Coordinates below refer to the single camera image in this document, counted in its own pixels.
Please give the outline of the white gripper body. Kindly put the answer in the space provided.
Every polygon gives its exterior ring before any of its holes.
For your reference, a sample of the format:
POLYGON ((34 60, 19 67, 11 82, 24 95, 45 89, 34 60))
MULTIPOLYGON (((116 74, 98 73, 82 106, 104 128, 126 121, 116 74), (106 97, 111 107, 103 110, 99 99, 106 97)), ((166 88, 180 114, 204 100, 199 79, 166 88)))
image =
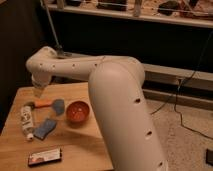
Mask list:
POLYGON ((32 77, 32 84, 34 86, 34 96, 40 98, 43 94, 44 89, 50 84, 51 78, 38 78, 32 77))

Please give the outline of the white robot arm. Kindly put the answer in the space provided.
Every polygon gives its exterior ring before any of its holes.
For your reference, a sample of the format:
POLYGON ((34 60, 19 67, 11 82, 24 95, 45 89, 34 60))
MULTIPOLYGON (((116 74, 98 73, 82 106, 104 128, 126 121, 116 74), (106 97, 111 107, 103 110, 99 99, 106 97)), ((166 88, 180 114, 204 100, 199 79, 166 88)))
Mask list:
POLYGON ((32 83, 43 89, 54 76, 84 80, 115 171, 169 171, 142 85, 143 64, 129 56, 64 58, 45 46, 26 61, 32 83))

